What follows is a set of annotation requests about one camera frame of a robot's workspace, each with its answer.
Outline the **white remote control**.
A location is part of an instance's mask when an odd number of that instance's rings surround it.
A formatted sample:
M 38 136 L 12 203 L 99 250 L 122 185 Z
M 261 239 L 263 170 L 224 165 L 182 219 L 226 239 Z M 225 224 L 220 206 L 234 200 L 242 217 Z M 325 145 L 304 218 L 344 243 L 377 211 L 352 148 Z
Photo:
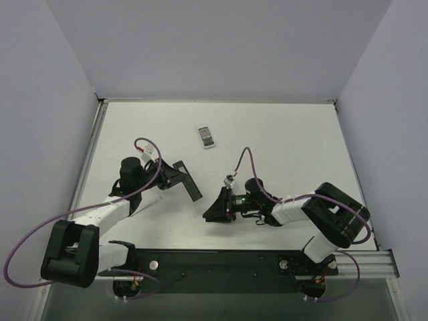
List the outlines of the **white remote control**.
M 213 135 L 207 124 L 197 125 L 196 129 L 197 129 L 201 144 L 203 145 L 203 148 L 205 150 L 216 147 L 215 140 L 213 139 Z

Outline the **black remote control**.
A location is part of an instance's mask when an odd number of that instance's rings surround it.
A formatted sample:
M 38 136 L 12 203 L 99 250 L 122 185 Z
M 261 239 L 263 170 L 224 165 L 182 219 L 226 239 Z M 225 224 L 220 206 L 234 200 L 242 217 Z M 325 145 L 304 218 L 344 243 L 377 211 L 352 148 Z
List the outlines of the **black remote control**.
M 190 172 L 187 170 L 187 167 L 185 166 L 184 162 L 180 160 L 174 163 L 173 168 L 186 174 L 187 177 L 183 180 L 183 184 L 192 201 L 196 202 L 199 199 L 201 199 L 203 195 L 201 194 L 199 188 L 197 187 L 195 181 L 193 180 Z

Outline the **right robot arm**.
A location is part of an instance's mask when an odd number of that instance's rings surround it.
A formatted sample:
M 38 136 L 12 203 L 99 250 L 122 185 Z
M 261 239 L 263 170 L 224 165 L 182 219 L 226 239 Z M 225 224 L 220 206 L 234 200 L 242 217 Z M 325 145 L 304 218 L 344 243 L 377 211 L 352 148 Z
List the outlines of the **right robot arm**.
M 311 221 L 318 233 L 302 252 L 314 264 L 324 263 L 337 249 L 348 249 L 362 229 L 369 227 L 368 209 L 331 183 L 322 183 L 312 194 L 283 200 L 268 193 L 261 179 L 247 180 L 244 195 L 233 192 L 232 181 L 232 177 L 226 178 L 219 196 L 204 212 L 204 220 L 232 223 L 240 214 L 272 227 Z

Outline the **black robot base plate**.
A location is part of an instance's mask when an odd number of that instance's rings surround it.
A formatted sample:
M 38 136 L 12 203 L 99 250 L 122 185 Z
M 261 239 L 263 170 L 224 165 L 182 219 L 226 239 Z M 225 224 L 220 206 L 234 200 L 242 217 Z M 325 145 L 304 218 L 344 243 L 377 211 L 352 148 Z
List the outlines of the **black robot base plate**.
M 133 277 L 136 272 L 154 277 L 140 289 L 164 294 L 288 294 L 297 291 L 297 279 L 337 276 L 329 255 L 313 263 L 298 250 L 135 249 L 119 267 L 101 276 Z

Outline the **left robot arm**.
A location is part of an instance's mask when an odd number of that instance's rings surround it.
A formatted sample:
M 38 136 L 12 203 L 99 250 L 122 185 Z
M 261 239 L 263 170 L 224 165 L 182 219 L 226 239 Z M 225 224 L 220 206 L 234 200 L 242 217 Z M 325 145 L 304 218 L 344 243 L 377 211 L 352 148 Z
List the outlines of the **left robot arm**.
M 100 273 L 115 268 L 129 275 L 138 267 L 136 247 L 125 241 L 100 243 L 100 238 L 118 222 L 130 217 L 142 202 L 142 192 L 162 191 L 184 184 L 192 201 L 202 197 L 183 162 L 173 165 L 151 160 L 146 166 L 134 156 L 122 160 L 120 177 L 105 205 L 68 221 L 57 221 L 51 230 L 41 265 L 45 280 L 87 288 Z

